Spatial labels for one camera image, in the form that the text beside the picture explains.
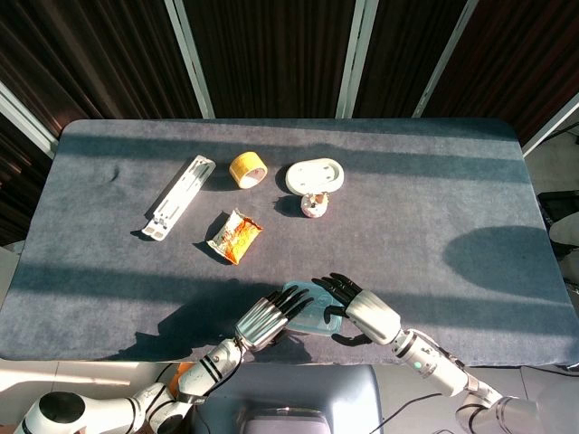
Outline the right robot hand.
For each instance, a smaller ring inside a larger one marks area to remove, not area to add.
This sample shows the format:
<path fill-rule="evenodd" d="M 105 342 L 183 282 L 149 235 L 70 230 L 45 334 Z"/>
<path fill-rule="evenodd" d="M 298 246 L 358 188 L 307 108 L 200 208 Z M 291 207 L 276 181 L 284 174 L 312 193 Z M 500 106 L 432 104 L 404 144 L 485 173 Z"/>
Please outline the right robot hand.
<path fill-rule="evenodd" d="M 324 321 L 332 316 L 348 319 L 360 334 L 346 337 L 333 334 L 332 340 L 343 346 L 355 347 L 363 344 L 391 344 L 402 330 L 400 316 L 380 297 L 370 290 L 360 288 L 345 275 L 332 272 L 328 277 L 313 278 L 312 282 L 324 288 L 337 300 L 341 307 L 327 306 Z"/>

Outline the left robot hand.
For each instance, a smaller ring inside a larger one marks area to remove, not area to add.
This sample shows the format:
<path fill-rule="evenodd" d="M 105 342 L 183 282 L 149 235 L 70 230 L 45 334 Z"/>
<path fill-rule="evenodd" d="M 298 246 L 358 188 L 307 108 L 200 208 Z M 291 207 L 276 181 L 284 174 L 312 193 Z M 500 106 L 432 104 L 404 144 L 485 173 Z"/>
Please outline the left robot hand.
<path fill-rule="evenodd" d="M 234 328 L 235 340 L 242 353 L 259 352 L 268 346 L 288 322 L 312 302 L 309 290 L 297 285 L 260 298 Z"/>

